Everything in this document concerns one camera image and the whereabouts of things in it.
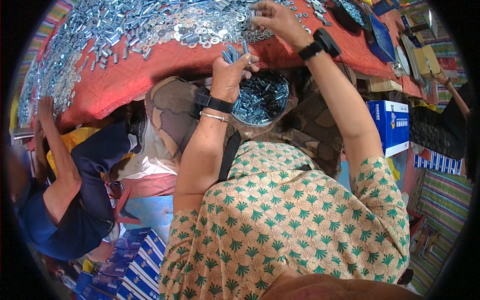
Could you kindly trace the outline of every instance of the elbow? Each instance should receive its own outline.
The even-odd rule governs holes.
[[[64,178],[59,177],[57,180],[60,180],[62,185],[67,186],[71,191],[75,191],[75,193],[80,190],[80,186],[82,185],[82,178],[76,170]]]

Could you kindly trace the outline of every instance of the striped fabric wall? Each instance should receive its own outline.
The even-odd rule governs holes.
[[[426,170],[417,213],[428,216],[428,225],[440,232],[432,252],[411,256],[412,284],[425,294],[442,268],[468,215],[472,189],[461,176]]]
[[[53,31],[55,25],[72,9],[78,0],[57,0],[57,3],[52,7],[51,11],[47,14],[45,20],[40,24],[37,32],[35,33],[30,46],[23,58],[20,70],[17,74],[16,85],[20,86],[23,83],[28,68],[38,53],[38,50],[42,46],[45,38]]]
[[[429,9],[429,5],[425,0],[415,0],[410,1],[410,5],[407,7],[400,8],[399,11],[401,14],[407,14],[412,19],[412,21],[417,22],[418,24],[425,23],[423,18],[423,13]],[[455,59],[457,65],[457,77],[452,79],[452,84],[455,88],[461,87],[465,82],[467,82],[467,74],[463,63],[455,49],[452,39],[448,35],[447,30],[440,22],[440,18],[432,11],[432,15],[437,22],[438,27],[438,37],[435,39],[433,35],[427,30],[422,31],[422,37],[424,39],[425,45],[431,45],[433,51],[437,58],[453,58]],[[447,89],[437,84],[437,93],[438,93],[438,105],[437,111],[442,112],[447,106],[452,94],[447,91]]]

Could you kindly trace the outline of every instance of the striped tarp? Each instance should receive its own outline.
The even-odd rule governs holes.
[[[428,216],[428,225],[440,233],[431,252],[411,256],[412,284],[425,294],[442,268],[468,215],[472,189],[465,177],[427,169],[417,213]]]

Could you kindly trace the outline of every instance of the black watch strap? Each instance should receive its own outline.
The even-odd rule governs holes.
[[[231,113],[233,109],[232,103],[201,93],[198,93],[197,96],[195,96],[194,103],[199,104],[202,108],[211,108],[227,114]]]
[[[322,47],[319,41],[314,41],[307,47],[299,51],[299,55],[303,61],[309,60],[311,57],[317,55],[318,52],[322,51]]]
[[[204,108],[211,108],[229,114],[233,110],[233,103],[213,98],[212,96],[205,95],[203,93],[197,93],[197,95],[195,95],[195,99],[193,100],[190,115],[199,120],[200,112]]]

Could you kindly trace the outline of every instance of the person's arm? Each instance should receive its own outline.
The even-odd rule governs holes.
[[[213,63],[212,90],[210,96],[234,103],[239,94],[239,82],[243,69],[249,60],[258,61],[251,54],[243,55],[232,65],[222,57]],[[250,65],[252,71],[258,67]],[[249,78],[250,73],[243,74]],[[217,110],[205,108],[204,113],[226,117]],[[223,158],[223,141],[227,123],[207,116],[201,116],[185,151],[182,154],[180,170],[173,193],[173,214],[182,209],[199,210],[206,191],[218,181]]]
[[[58,177],[43,193],[43,201],[52,221],[58,223],[78,193],[82,179],[53,122],[53,99],[51,97],[44,97],[38,101],[36,117],[42,124],[57,167]]]
[[[460,111],[462,112],[462,115],[463,117],[465,118],[465,121],[467,120],[468,118],[468,114],[470,113],[470,109],[468,108],[468,106],[465,104],[465,102],[463,101],[462,97],[460,97],[460,95],[458,94],[458,92],[456,91],[455,87],[453,86],[453,84],[451,82],[449,82],[447,84],[447,90],[452,94],[452,97],[453,97],[453,100],[456,102],[456,104],[458,105],[458,108],[460,109]]]
[[[443,68],[441,68],[441,71],[440,71],[439,74],[434,74],[433,78],[435,79],[436,82],[438,82],[439,84],[446,87],[447,90],[452,94],[453,100],[458,105],[458,108],[462,112],[462,115],[463,115],[463,117],[465,118],[465,121],[466,121],[467,120],[467,115],[470,113],[470,109],[465,104],[462,97],[460,97],[460,95],[456,91],[456,89],[453,86],[450,78],[448,78],[448,76],[445,74],[445,71],[443,70]]]
[[[251,9],[262,15],[253,17],[253,24],[260,29],[269,28],[297,52],[314,42],[290,9],[272,1],[256,3]],[[352,178],[362,161],[384,155],[380,135],[360,94],[325,51],[309,59],[306,65],[340,130]]]
[[[35,141],[35,159],[36,169],[35,178],[41,184],[47,183],[48,162],[43,148],[43,128],[39,120],[35,122],[34,141]]]

